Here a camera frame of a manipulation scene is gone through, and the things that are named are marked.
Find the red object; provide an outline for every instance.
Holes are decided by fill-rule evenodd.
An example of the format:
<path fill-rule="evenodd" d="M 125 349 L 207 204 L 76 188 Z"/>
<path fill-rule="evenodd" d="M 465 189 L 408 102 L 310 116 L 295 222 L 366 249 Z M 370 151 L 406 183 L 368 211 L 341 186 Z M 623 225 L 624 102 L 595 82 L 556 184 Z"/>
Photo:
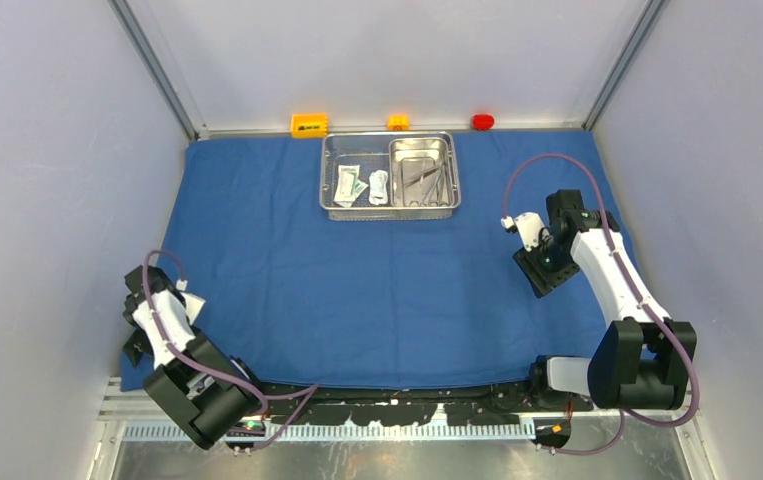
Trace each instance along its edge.
<path fill-rule="evenodd" d="M 490 130 L 493 128 L 493 125 L 496 123 L 496 120 L 493 119 L 492 115 L 487 115 L 484 113 L 479 113 L 478 115 L 472 116 L 472 128 L 476 130 Z"/>

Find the blue cloth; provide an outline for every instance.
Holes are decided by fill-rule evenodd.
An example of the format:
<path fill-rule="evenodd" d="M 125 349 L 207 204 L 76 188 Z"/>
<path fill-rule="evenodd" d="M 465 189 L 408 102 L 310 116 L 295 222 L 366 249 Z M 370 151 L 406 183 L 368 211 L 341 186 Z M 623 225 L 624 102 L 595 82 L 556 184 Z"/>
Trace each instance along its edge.
<path fill-rule="evenodd" d="M 619 220 L 588 132 L 455 134 L 463 202 L 448 220 L 334 222 L 319 206 L 319 140 L 196 142 L 163 248 L 207 300 L 196 324 L 265 381 L 371 388 L 463 387 L 525 379 L 537 355 L 590 356 L 605 322 L 583 275 L 536 299 L 499 225 L 525 159 L 560 152 L 595 175 Z M 518 178 L 511 215 L 586 177 L 561 160 Z M 627 245 L 631 253 L 630 242 Z M 170 263 L 160 265 L 175 275 Z M 152 370 L 122 357 L 122 388 Z"/>

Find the metal floor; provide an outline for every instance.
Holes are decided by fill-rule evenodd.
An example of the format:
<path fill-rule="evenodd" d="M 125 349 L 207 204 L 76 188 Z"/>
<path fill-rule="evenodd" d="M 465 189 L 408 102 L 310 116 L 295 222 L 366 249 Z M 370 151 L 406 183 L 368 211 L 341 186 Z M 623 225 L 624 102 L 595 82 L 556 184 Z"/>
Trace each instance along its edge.
<path fill-rule="evenodd" d="M 622 441 L 591 457 L 551 455 L 526 440 L 421 442 L 337 441 L 275 443 L 251 456 L 227 448 L 202 451 L 189 441 L 113 442 L 118 452 L 109 477 L 137 479 L 712 479 L 693 423 L 659 429 L 627 419 Z M 606 443 L 618 417 L 576 416 L 570 448 Z"/>

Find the white wall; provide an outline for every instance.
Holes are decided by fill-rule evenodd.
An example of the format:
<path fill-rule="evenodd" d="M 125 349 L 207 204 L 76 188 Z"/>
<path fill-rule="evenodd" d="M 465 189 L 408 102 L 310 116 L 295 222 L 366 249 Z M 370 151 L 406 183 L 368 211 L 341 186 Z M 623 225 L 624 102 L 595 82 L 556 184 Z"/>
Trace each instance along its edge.
<path fill-rule="evenodd" d="M 83 478 L 185 140 L 104 0 L 0 1 L 0 478 Z"/>
<path fill-rule="evenodd" d="M 763 478 L 763 2 L 671 1 L 595 132 L 644 273 L 698 330 L 722 478 Z"/>
<path fill-rule="evenodd" d="M 580 125 L 644 0 L 129 0 L 207 130 Z"/>

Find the orange object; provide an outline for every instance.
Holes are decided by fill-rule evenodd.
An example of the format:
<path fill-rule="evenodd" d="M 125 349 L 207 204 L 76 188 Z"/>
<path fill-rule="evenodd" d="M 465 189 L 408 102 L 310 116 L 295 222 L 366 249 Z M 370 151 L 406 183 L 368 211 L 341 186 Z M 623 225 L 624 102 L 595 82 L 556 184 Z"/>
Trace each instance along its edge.
<path fill-rule="evenodd" d="M 410 130 L 410 120 L 406 115 L 390 115 L 387 119 L 387 130 Z"/>
<path fill-rule="evenodd" d="M 328 135 L 328 115 L 311 113 L 293 115 L 290 121 L 290 134 L 293 138 L 314 138 Z"/>
<path fill-rule="evenodd" d="M 487 115 L 486 113 L 479 113 L 478 115 L 472 116 L 472 128 L 475 130 L 490 130 L 493 128 L 493 125 L 496 124 L 496 120 L 493 118 L 492 115 Z"/>

